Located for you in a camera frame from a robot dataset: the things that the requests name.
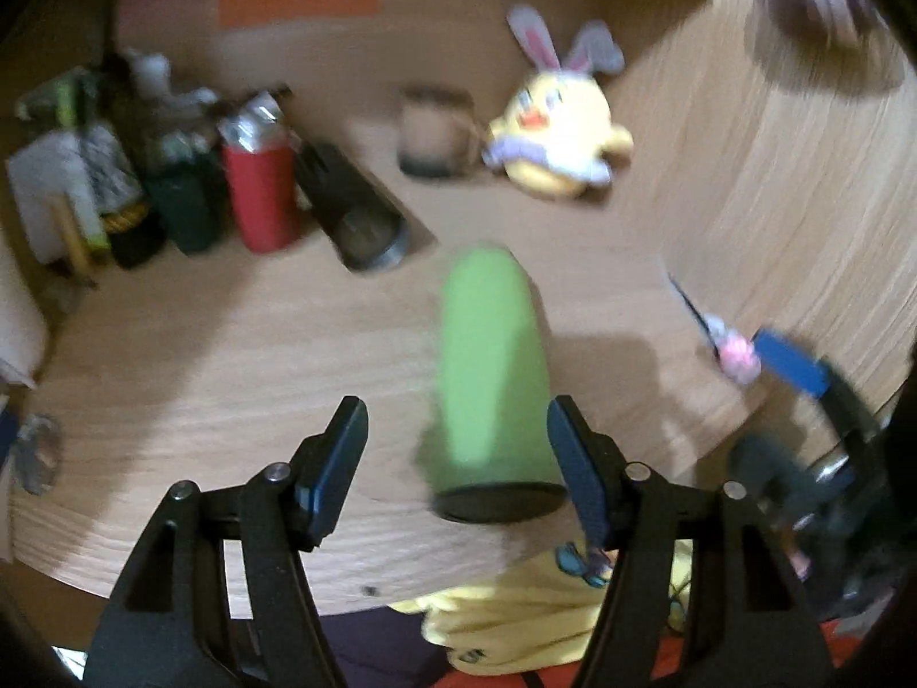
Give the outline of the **pink sticky note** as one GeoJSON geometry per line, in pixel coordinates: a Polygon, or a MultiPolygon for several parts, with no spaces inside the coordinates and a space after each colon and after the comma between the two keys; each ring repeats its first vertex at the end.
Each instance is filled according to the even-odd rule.
{"type": "Polygon", "coordinates": [[[207,26],[213,0],[118,0],[122,36],[177,26],[182,33],[207,26]]]}

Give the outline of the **red thermos bottle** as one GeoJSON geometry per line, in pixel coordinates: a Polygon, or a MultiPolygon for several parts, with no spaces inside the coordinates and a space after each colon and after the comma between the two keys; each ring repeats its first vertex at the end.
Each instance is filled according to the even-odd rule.
{"type": "Polygon", "coordinates": [[[295,146],[277,98],[257,93],[219,124],[234,222],[253,253],[273,253],[300,236],[295,146]]]}

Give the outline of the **dark steel tumbler lying down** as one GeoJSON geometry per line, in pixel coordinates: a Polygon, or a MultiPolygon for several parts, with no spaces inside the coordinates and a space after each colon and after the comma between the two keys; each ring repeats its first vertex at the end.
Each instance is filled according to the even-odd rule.
{"type": "Polygon", "coordinates": [[[391,269],[406,258],[412,244],[407,217],[337,144],[303,143],[294,177],[350,272],[391,269]]]}

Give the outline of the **yellow cloth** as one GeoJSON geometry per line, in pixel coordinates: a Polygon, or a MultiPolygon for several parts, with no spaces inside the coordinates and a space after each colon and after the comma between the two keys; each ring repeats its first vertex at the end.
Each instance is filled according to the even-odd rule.
{"type": "Polygon", "coordinates": [[[616,550],[567,542],[494,578],[393,604],[445,654],[441,686],[570,686],[616,573],[616,550]]]}

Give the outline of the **black pen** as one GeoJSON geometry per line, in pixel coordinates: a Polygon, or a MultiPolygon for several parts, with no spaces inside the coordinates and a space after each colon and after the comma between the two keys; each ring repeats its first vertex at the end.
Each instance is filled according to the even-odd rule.
{"type": "Polygon", "coordinates": [[[698,323],[699,329],[701,329],[701,333],[703,333],[707,343],[709,343],[710,350],[712,350],[714,356],[720,357],[721,343],[723,343],[724,337],[726,337],[726,325],[723,320],[721,320],[718,315],[706,314],[701,311],[673,276],[669,276],[668,281],[670,281],[677,295],[681,296],[681,300],[683,300],[684,306],[687,307],[688,312],[695,318],[695,322],[698,323]]]}

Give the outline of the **white paper sheet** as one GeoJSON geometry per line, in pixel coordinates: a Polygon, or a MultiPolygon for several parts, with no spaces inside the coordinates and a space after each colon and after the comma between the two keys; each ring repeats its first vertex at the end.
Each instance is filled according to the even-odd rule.
{"type": "Polygon", "coordinates": [[[9,185],[34,258],[48,264],[65,255],[50,201],[67,197],[79,230],[90,247],[104,247],[105,234],[96,213],[89,171],[78,134],[70,129],[46,132],[6,160],[9,185]]]}

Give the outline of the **green cup with black lid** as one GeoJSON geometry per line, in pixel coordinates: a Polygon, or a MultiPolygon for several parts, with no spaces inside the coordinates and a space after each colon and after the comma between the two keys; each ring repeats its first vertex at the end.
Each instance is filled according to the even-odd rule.
{"type": "Polygon", "coordinates": [[[507,249],[482,245],[450,266],[434,425],[424,441],[430,506],[441,519],[508,525],[564,505],[547,438],[543,335],[530,276],[507,249]]]}

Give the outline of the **beige mug with brown lid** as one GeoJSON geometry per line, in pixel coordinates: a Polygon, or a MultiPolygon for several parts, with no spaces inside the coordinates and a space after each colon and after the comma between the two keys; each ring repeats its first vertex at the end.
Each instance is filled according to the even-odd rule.
{"type": "Polygon", "coordinates": [[[454,179],[479,160],[479,125],[467,90],[413,84],[401,90],[397,160],[415,179],[454,179]]]}

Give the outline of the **yellow chick plush toy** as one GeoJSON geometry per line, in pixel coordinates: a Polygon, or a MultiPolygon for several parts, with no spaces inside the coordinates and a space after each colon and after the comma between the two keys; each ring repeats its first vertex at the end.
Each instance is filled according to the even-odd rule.
{"type": "Polygon", "coordinates": [[[611,162],[628,160],[634,140],[612,120],[595,77],[614,76],[625,56],[602,20],[581,26],[566,56],[533,6],[508,9],[507,24],[535,73],[487,127],[482,162],[521,190],[552,199],[575,199],[611,185],[611,162]]]}

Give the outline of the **dark green box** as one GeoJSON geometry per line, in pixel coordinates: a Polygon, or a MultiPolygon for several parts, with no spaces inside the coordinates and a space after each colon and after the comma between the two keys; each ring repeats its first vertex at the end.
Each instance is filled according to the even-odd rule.
{"type": "Polygon", "coordinates": [[[160,169],[149,175],[148,191],[182,253],[207,252],[221,241],[229,190],[216,155],[197,155],[160,169]]]}

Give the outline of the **yellow pencil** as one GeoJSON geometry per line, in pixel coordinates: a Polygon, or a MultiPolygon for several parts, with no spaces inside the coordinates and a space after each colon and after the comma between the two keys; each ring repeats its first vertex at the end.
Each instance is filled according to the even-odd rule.
{"type": "Polygon", "coordinates": [[[85,245],[83,233],[81,233],[68,197],[65,194],[53,194],[48,199],[48,206],[50,206],[51,216],[53,216],[57,231],[64,243],[68,264],[70,264],[76,281],[83,286],[95,287],[92,255],[85,245]]]}

